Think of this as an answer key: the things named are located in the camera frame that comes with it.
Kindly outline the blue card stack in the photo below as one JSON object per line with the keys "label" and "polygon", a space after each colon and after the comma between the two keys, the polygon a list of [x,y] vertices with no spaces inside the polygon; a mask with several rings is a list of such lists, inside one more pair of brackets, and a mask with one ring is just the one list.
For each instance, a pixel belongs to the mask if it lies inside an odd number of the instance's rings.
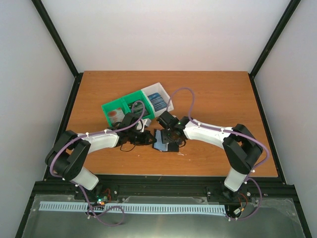
{"label": "blue card stack", "polygon": [[167,106],[163,97],[157,92],[149,95],[148,99],[150,100],[155,112],[165,109]]}

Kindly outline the black leather card holder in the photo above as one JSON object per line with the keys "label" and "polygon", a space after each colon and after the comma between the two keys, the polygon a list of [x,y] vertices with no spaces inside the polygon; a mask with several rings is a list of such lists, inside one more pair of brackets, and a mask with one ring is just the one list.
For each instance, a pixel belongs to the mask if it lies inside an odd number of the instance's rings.
{"label": "black leather card holder", "polygon": [[163,143],[161,131],[155,129],[154,135],[156,142],[152,145],[152,148],[161,152],[179,152],[178,142]]}

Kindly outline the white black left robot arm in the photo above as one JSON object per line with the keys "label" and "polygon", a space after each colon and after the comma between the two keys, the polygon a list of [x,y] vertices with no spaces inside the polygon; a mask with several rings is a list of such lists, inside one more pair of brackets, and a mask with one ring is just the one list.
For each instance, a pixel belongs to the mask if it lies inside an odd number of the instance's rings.
{"label": "white black left robot arm", "polygon": [[127,113],[121,122],[102,131],[77,134],[67,130],[48,153],[45,162],[53,176],[80,185],[91,199],[99,199],[103,187],[98,184],[98,177],[84,167],[87,155],[106,148],[122,147],[126,143],[133,146],[155,143],[156,139],[147,130],[151,122]]}

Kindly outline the black card stack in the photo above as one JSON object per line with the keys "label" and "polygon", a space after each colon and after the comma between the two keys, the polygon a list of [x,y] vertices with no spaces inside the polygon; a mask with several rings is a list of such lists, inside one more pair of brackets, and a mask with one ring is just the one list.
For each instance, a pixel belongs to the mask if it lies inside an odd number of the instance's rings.
{"label": "black card stack", "polygon": [[151,106],[147,101],[141,102],[131,102],[128,103],[130,111],[135,114],[137,117],[140,117],[143,113],[143,118],[151,117]]}

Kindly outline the metal base plate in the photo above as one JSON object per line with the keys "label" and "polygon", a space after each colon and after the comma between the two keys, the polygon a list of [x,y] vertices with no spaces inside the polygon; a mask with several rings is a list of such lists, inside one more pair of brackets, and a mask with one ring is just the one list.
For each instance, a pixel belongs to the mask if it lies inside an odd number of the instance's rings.
{"label": "metal base plate", "polygon": [[[84,202],[67,195],[39,195],[32,204],[24,238],[303,238],[291,199],[266,199],[258,212],[243,221],[218,215],[40,211],[41,201]],[[122,203],[217,205],[202,198],[136,197]]]}

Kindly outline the white plastic bin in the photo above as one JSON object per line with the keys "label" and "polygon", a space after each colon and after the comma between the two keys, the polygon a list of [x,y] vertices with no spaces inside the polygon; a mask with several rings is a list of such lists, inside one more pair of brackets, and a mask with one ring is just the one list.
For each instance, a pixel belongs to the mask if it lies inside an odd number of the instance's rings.
{"label": "white plastic bin", "polygon": [[168,112],[173,111],[173,102],[170,100],[170,96],[160,83],[155,83],[142,88],[141,91],[146,95],[146,99],[150,102],[155,118],[160,116],[166,110]]}

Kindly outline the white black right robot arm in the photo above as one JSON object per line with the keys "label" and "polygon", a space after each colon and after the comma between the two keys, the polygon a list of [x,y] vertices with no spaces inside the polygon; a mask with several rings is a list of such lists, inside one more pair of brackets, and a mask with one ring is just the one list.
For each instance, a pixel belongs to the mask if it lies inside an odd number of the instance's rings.
{"label": "white black right robot arm", "polygon": [[223,149],[230,164],[224,186],[232,192],[237,192],[246,182],[264,150],[264,145],[242,124],[215,126],[191,117],[178,119],[167,111],[157,118],[157,122],[162,126],[162,144],[179,145],[187,140],[197,140]]}

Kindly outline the black frame rail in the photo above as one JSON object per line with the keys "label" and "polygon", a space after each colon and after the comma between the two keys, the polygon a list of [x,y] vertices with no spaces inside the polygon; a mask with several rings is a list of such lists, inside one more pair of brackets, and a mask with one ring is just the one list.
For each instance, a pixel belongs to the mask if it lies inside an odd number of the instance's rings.
{"label": "black frame rail", "polygon": [[61,53],[66,65],[68,66],[71,74],[74,78],[79,78],[81,73],[77,70],[63,40],[61,39],[52,19],[49,16],[43,2],[41,0],[31,0],[33,6],[35,7],[37,13],[39,14],[42,22],[44,23],[46,29],[48,30],[51,38],[53,39],[55,45],[57,46],[59,52]]}

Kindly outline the green double plastic bin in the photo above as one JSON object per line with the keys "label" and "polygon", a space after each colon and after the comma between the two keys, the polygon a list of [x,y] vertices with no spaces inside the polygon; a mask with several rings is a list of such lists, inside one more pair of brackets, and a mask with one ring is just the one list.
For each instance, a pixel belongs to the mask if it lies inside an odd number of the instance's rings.
{"label": "green double plastic bin", "polygon": [[[112,126],[112,124],[110,123],[108,116],[107,116],[107,112],[112,111],[114,109],[117,108],[122,108],[124,114],[126,115],[127,113],[131,112],[129,107],[128,107],[128,103],[131,102],[136,102],[136,101],[147,101],[149,104],[150,102],[146,99],[146,95],[141,91],[136,91],[133,92],[131,94],[125,95],[119,99],[113,100],[109,103],[103,104],[102,105],[102,111],[106,117],[106,120],[108,122],[108,124],[110,126]],[[149,119],[154,119],[154,112],[153,109],[151,108],[151,117]]]}

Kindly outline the red white card stack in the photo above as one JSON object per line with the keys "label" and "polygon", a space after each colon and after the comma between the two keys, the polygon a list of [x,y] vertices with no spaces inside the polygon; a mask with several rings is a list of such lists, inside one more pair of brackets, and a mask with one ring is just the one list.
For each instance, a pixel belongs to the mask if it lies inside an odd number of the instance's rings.
{"label": "red white card stack", "polygon": [[117,108],[112,111],[107,112],[108,119],[111,124],[115,124],[116,122],[121,122],[125,116],[122,108]]}

